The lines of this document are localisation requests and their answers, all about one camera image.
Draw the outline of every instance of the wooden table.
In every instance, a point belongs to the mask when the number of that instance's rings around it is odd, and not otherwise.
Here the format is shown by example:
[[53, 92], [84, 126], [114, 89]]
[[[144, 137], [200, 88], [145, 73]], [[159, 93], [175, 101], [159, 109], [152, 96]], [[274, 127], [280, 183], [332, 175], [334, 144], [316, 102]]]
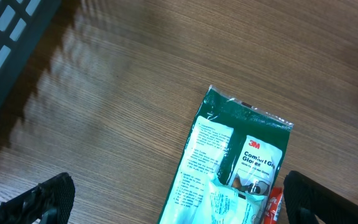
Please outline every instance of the wooden table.
[[0, 201], [69, 172], [70, 223], [155, 223], [210, 84], [295, 124], [277, 185], [358, 204], [358, 0], [63, 1], [0, 112]]

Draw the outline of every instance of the red wrapper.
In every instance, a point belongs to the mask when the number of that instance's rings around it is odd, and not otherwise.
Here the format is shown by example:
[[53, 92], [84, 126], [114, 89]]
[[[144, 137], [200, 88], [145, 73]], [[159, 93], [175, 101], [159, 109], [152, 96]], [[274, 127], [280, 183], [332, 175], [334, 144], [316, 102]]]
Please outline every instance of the red wrapper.
[[283, 199], [283, 189], [281, 187], [274, 187], [265, 210], [264, 224], [276, 224], [278, 214], [281, 210], [281, 202]]

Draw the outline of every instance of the dark plastic basket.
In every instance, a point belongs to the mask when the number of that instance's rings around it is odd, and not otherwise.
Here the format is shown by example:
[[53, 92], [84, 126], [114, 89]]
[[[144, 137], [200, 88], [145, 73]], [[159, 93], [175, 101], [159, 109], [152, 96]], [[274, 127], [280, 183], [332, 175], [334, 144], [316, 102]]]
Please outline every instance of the dark plastic basket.
[[0, 107], [61, 0], [0, 0]]

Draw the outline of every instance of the green package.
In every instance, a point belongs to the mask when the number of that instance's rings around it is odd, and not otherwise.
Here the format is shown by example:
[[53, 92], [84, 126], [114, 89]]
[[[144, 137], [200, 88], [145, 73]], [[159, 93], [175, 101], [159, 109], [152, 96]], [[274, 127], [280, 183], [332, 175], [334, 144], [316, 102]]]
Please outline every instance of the green package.
[[194, 118], [158, 222], [192, 223], [208, 175], [216, 174], [220, 183], [247, 197], [265, 198], [254, 217], [259, 223], [292, 127], [211, 86]]

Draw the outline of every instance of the brown wood grain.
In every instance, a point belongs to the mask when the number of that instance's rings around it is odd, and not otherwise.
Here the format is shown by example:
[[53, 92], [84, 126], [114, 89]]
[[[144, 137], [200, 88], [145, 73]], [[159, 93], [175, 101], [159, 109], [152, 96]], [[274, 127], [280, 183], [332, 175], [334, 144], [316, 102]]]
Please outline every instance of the brown wood grain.
[[277, 185], [358, 204], [358, 0], [64, 0], [0, 111], [0, 202], [68, 172], [70, 223], [155, 223], [210, 84], [295, 124]]

